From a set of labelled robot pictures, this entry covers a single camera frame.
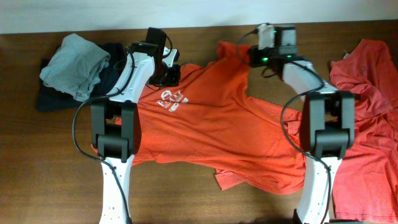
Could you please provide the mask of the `orange printed t-shirt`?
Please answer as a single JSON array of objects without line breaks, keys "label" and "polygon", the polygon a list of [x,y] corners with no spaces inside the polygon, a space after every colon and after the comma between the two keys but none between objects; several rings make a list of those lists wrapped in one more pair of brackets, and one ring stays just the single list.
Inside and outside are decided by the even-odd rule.
[{"label": "orange printed t-shirt", "polygon": [[303,187],[301,113],[248,96],[248,47],[220,42],[218,59],[181,68],[179,86],[144,88],[138,102],[141,146],[134,164],[189,162],[215,169],[222,190],[246,182],[273,194]]}]

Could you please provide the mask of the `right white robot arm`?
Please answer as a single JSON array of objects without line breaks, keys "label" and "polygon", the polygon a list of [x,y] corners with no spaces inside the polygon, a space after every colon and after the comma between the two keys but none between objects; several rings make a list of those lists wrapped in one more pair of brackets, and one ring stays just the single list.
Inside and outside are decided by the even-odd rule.
[{"label": "right white robot arm", "polygon": [[249,48],[249,66],[270,69],[304,102],[299,126],[300,143],[292,147],[306,158],[302,196],[293,223],[331,223],[329,206],[336,173],[354,143],[356,96],[324,80],[312,63],[276,47]]}]

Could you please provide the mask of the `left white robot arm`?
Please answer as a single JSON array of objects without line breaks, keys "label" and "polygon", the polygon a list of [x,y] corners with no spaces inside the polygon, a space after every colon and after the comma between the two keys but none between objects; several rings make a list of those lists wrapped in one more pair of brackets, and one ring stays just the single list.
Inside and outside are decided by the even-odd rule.
[{"label": "left white robot arm", "polygon": [[91,104],[91,141],[103,171],[100,223],[130,223],[128,195],[132,162],[141,144],[137,103],[147,85],[178,86],[179,51],[161,29],[150,27],[146,38],[126,50],[126,62],[105,98]]}]

